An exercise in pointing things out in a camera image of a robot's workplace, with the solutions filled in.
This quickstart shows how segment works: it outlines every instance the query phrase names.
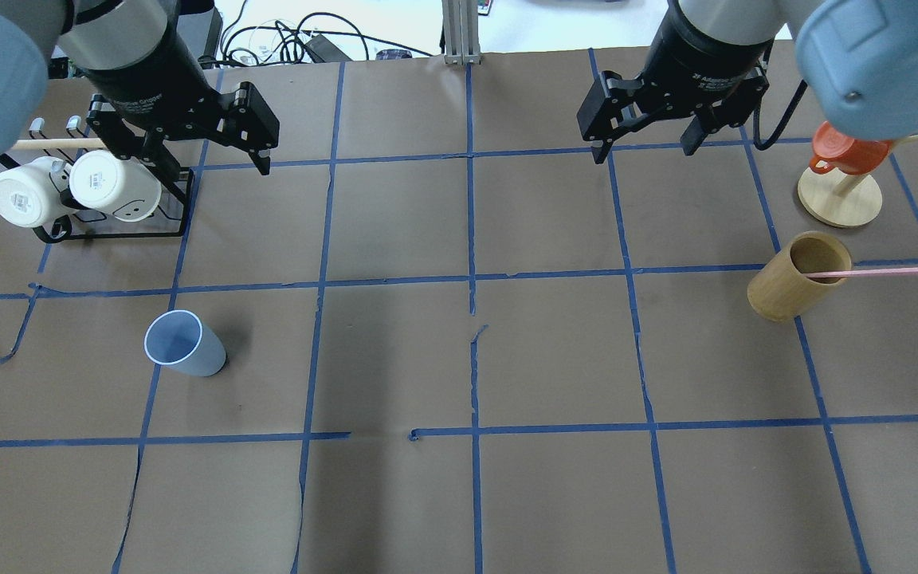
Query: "wooden mug stand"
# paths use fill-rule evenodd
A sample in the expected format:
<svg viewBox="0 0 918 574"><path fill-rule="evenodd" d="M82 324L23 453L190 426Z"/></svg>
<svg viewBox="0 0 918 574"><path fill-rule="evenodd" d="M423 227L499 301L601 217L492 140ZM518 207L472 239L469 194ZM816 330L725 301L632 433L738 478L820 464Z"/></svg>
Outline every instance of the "wooden mug stand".
<svg viewBox="0 0 918 574"><path fill-rule="evenodd" d="M892 151L899 144L914 141L918 141L918 134L895 140ZM881 186L871 174L848 175L831 170L820 175L807 167L797 187L802 207L830 226L863 226L881 212Z"/></svg>

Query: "light blue plastic cup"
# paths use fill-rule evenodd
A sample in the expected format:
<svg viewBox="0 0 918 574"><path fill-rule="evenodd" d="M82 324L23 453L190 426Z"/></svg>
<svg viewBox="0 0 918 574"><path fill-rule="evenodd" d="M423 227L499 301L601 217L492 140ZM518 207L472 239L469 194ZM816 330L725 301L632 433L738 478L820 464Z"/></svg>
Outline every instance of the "light blue plastic cup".
<svg viewBox="0 0 918 574"><path fill-rule="evenodd" d="M185 309L155 319L143 335L143 352L163 367L194 377L210 377L226 364L226 348L199 316Z"/></svg>

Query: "white cup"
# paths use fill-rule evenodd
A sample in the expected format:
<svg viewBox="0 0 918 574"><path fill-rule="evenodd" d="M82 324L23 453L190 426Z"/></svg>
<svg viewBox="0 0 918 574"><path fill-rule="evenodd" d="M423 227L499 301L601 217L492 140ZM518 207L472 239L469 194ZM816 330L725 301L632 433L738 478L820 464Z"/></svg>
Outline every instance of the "white cup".
<svg viewBox="0 0 918 574"><path fill-rule="evenodd" d="M75 214L77 210L63 206L61 199L68 178L66 162L48 156L1 171L0 215L12 225L33 229Z"/></svg>
<svg viewBox="0 0 918 574"><path fill-rule="evenodd" d="M194 377L210 377L226 364L226 348L214 331L189 310L158 316L143 335L143 352L163 367Z"/></svg>
<svg viewBox="0 0 918 574"><path fill-rule="evenodd" d="M150 217L161 200L161 182L146 167L104 149L84 153L73 164L69 189L84 206L123 222Z"/></svg>

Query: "sticker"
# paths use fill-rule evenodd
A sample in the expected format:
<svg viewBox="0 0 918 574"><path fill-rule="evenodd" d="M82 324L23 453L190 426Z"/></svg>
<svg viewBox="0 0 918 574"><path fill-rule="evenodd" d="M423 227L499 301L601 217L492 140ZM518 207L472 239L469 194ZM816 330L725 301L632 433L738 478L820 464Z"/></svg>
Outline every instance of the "sticker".
<svg viewBox="0 0 918 574"><path fill-rule="evenodd" d="M28 195L14 193L10 196L10 202L14 205L14 209L21 212L21 214L30 211L30 197Z"/></svg>

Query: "wooden cup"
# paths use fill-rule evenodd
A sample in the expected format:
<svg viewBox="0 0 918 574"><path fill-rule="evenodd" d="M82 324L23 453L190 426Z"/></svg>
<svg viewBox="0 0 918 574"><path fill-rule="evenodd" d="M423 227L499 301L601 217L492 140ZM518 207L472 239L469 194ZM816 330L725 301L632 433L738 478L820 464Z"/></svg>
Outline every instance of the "wooden cup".
<svg viewBox="0 0 918 574"><path fill-rule="evenodd" d="M764 319L783 322L827 297L845 278L810 279L803 273L849 271L852 255L834 236L819 231L798 234L750 281L750 305Z"/></svg>

